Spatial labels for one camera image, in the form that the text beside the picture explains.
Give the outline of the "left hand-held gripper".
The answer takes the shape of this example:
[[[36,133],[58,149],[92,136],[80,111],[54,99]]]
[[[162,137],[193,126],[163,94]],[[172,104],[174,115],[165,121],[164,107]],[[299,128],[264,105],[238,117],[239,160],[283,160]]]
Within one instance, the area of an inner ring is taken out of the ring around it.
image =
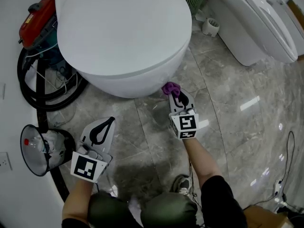
[[[113,159],[107,152],[110,150],[114,131],[114,117],[103,118],[87,125],[81,134],[81,142],[77,142],[76,151],[72,154],[70,174],[97,183]]]

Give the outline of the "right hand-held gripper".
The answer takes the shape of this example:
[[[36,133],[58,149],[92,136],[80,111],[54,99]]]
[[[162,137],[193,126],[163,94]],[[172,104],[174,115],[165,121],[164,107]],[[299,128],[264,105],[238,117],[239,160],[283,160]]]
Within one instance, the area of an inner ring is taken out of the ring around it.
[[[174,94],[169,94],[171,127],[179,140],[195,138],[199,129],[199,115],[195,109],[193,96],[186,90],[180,91],[180,102]]]

